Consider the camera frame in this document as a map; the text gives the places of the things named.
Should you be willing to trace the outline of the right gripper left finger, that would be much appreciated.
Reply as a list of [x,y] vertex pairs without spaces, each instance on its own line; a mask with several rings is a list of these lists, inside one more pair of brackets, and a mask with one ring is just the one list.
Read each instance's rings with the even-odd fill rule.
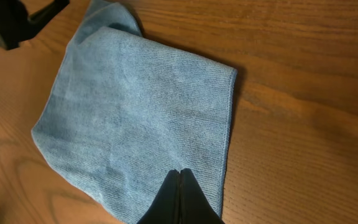
[[180,173],[170,170],[138,224],[179,224]]

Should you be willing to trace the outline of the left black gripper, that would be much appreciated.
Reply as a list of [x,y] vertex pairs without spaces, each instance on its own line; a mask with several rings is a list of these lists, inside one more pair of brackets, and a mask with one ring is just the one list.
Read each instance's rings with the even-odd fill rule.
[[[35,25],[47,24],[67,5],[69,0],[53,0],[52,3],[29,16]],[[0,47],[5,50],[18,48],[20,42],[20,23],[27,20],[27,9],[18,0],[0,0]]]

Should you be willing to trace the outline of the blue microfiber cloth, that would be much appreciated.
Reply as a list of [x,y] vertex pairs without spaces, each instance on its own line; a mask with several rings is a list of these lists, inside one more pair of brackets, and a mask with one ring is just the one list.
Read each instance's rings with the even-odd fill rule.
[[167,172],[193,171],[223,209],[236,69],[143,38],[118,2],[91,1],[32,138],[48,165],[125,223]]

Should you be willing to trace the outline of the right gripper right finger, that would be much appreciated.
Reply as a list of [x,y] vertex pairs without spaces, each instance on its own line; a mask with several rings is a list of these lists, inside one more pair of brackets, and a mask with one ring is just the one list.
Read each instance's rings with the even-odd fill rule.
[[224,224],[210,206],[191,169],[180,172],[180,223]]

